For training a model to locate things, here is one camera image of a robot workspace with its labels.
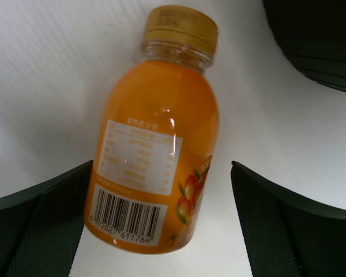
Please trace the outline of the orange juice bottle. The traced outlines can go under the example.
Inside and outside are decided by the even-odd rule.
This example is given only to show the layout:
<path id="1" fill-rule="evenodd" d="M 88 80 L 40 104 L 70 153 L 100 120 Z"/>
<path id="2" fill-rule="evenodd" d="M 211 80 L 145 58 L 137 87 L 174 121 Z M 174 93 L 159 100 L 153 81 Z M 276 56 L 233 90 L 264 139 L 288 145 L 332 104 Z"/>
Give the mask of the orange juice bottle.
<path id="1" fill-rule="evenodd" d="M 108 244 L 162 254 L 191 240 L 219 131 L 204 76 L 217 38 L 195 9 L 150 12 L 142 61 L 108 97 L 86 196 L 85 225 Z"/>

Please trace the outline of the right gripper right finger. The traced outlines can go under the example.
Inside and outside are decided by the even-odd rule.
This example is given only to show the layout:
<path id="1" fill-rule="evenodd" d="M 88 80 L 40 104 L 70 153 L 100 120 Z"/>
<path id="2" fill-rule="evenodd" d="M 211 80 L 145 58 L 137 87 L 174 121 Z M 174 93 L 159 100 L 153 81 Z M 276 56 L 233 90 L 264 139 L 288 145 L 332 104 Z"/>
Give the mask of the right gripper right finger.
<path id="1" fill-rule="evenodd" d="M 232 162 L 231 183 L 253 276 L 346 276 L 346 210 Z"/>

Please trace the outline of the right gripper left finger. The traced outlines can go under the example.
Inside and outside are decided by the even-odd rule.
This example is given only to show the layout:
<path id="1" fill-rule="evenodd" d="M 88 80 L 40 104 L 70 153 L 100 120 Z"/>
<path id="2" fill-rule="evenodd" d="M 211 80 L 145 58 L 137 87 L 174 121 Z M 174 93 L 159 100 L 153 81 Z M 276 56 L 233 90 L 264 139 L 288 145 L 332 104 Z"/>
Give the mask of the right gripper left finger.
<path id="1" fill-rule="evenodd" d="M 68 276 L 92 162 L 0 198 L 0 276 Z"/>

